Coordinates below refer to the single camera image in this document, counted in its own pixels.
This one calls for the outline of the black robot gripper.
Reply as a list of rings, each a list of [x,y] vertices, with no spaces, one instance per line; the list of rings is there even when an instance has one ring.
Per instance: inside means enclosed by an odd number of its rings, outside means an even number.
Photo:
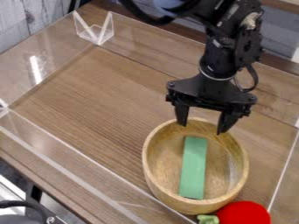
[[[191,78],[167,83],[165,100],[173,105],[176,121],[185,127],[189,108],[223,111],[217,134],[225,133],[241,116],[248,116],[258,98],[241,91],[229,80],[212,80],[201,73]]]

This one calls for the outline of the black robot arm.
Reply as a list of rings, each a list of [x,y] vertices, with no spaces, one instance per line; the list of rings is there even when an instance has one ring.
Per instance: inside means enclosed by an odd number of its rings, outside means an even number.
[[[205,27],[205,48],[200,73],[167,83],[165,100],[173,105],[177,123],[184,126],[189,108],[220,112],[217,132],[227,132],[251,113],[258,98],[254,87],[241,87],[237,72],[247,70],[258,82],[252,64],[260,60],[263,8],[260,0],[155,0],[160,17],[149,16],[133,0],[119,0],[125,9],[149,25],[168,25],[176,18],[193,18]]]

